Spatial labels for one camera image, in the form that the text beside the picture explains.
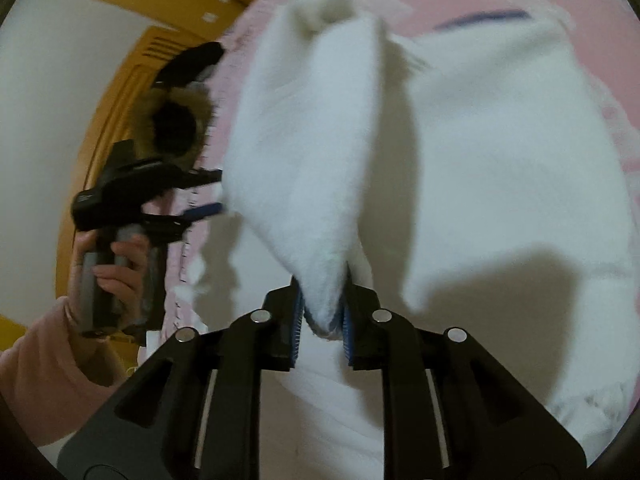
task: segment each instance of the white wall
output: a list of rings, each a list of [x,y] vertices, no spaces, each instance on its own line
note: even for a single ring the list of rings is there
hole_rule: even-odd
[[[0,28],[0,314],[29,324],[51,307],[78,148],[153,24],[96,0],[18,0]]]

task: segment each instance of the pink bedsheet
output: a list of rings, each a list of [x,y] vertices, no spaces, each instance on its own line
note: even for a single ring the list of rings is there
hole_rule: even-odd
[[[250,68],[257,40],[274,8],[286,0],[256,0],[221,39],[227,49],[210,79],[216,102],[215,124],[199,164],[219,167],[235,117],[242,82]],[[568,31],[578,60],[589,75],[625,171],[636,222],[640,220],[640,23],[626,0],[356,0],[383,16],[393,32],[418,36],[465,14],[523,9],[533,16],[555,16]],[[172,214],[212,200],[212,189],[177,192]],[[196,325],[193,305],[179,299],[174,287],[186,280],[186,269],[207,240],[208,224],[194,225],[183,244],[169,250],[166,274],[166,315],[161,341],[182,326]]]

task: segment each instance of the white towel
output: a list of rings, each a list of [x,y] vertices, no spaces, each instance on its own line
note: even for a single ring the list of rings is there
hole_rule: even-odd
[[[261,39],[223,187],[300,279],[316,331],[335,329],[359,224],[384,306],[466,328],[585,448],[619,427],[640,368],[634,226],[559,25],[408,40],[348,0],[293,0]],[[575,424],[594,392],[598,423]]]

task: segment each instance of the human hand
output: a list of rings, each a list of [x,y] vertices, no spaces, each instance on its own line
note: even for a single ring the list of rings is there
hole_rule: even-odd
[[[78,233],[74,245],[73,265],[68,284],[68,316],[74,327],[81,321],[80,286],[82,260],[84,254],[95,248],[96,231]],[[131,262],[131,268],[117,265],[94,266],[93,272],[98,286],[113,294],[124,306],[118,329],[132,325],[140,318],[140,306],[144,290],[144,277],[147,269],[149,240],[144,235],[135,234],[125,242],[113,242],[111,251],[116,256],[124,256]]]

